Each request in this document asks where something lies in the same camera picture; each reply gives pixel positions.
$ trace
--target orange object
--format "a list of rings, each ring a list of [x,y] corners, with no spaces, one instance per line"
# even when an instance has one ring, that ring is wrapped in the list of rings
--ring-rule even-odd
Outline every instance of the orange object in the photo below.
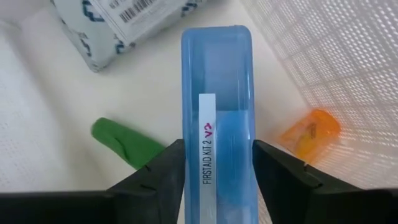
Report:
[[[340,124],[332,115],[315,109],[281,135],[278,143],[299,159],[314,163],[319,153],[338,139],[340,132]]]

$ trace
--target transparent plastic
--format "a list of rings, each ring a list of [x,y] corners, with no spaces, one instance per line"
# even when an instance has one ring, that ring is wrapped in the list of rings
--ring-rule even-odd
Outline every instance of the transparent plastic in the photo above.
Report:
[[[251,153],[255,130],[250,32],[243,26],[185,31],[182,88],[187,148],[185,223],[257,223]],[[202,102],[208,95],[215,97],[211,109],[214,118],[206,114],[211,106]],[[202,119],[213,122],[203,123]],[[214,130],[214,138],[201,135],[206,130]],[[206,140],[215,143],[202,146]],[[214,159],[213,170],[207,170],[209,166],[203,162],[209,147],[213,150],[209,158]],[[209,183],[213,190],[204,190]]]

